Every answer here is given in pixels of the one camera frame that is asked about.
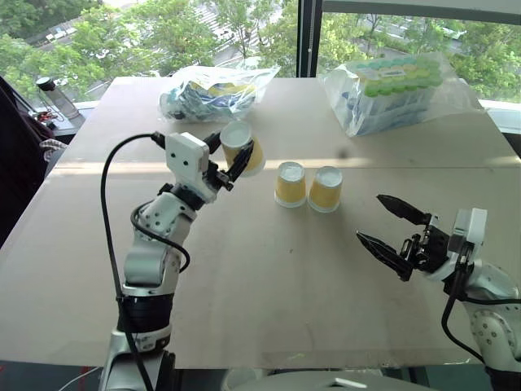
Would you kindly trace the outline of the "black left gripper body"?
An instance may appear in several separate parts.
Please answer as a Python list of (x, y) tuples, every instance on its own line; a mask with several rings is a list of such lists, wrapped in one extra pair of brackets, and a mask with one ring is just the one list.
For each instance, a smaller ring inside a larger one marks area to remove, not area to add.
[(215, 191), (219, 191), (223, 187), (227, 191), (231, 191), (234, 187), (227, 174), (219, 170), (218, 165), (212, 160), (208, 160), (208, 169), (204, 174), (204, 180), (206, 184)]

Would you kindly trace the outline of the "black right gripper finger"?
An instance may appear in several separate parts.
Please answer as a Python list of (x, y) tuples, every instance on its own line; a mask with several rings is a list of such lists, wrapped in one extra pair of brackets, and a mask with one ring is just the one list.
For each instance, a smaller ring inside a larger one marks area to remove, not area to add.
[(383, 263), (385, 266), (394, 270), (399, 279), (406, 282), (410, 279), (413, 271), (413, 265), (400, 255), (394, 248), (385, 244), (382, 240), (367, 235), (361, 231), (357, 231), (357, 238), (363, 247), (371, 253), (371, 255)]
[(429, 213), (424, 213), (413, 205), (395, 196), (377, 195), (376, 198), (388, 212), (394, 214), (398, 218), (403, 218), (416, 226), (428, 226), (431, 221), (431, 215)]

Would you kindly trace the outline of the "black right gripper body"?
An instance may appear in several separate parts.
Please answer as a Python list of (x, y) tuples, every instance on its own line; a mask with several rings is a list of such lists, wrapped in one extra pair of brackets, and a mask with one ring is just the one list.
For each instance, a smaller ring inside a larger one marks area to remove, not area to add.
[(431, 274), (449, 259), (449, 236), (438, 228), (438, 222), (437, 215), (424, 213), (418, 223), (424, 226), (422, 234), (414, 234), (403, 243), (400, 255), (414, 269)]

